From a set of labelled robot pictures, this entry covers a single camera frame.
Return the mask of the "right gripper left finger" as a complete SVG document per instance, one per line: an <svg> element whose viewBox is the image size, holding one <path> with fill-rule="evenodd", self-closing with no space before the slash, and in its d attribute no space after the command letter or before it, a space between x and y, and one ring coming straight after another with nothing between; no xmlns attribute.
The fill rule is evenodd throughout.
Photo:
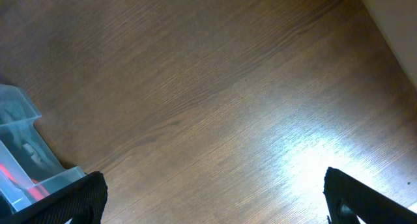
<svg viewBox="0 0 417 224"><path fill-rule="evenodd" d="M108 200L108 187L95 171L23 210L2 217L2 224L100 224Z"/></svg>

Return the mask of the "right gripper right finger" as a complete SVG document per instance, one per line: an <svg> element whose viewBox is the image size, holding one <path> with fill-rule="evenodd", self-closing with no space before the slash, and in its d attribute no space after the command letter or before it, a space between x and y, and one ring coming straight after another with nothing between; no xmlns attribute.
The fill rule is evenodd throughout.
<svg viewBox="0 0 417 224"><path fill-rule="evenodd" d="M327 169L323 193L331 224L416 223L416 213L339 169Z"/></svg>

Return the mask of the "black garment with red trim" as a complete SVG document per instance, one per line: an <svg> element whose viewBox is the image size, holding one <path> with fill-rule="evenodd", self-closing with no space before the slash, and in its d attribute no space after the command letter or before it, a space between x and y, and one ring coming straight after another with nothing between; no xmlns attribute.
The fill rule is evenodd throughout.
<svg viewBox="0 0 417 224"><path fill-rule="evenodd" d="M31 188L22 188L19 186L19 184L16 182L16 179L10 174L10 172L7 170L7 168L1 164L1 171L4 173L4 175L12 182L14 186L21 189L22 191L30 194L30 196L35 201L40 201L50 195L50 193L46 190L46 188L43 185L34 186Z"/></svg>

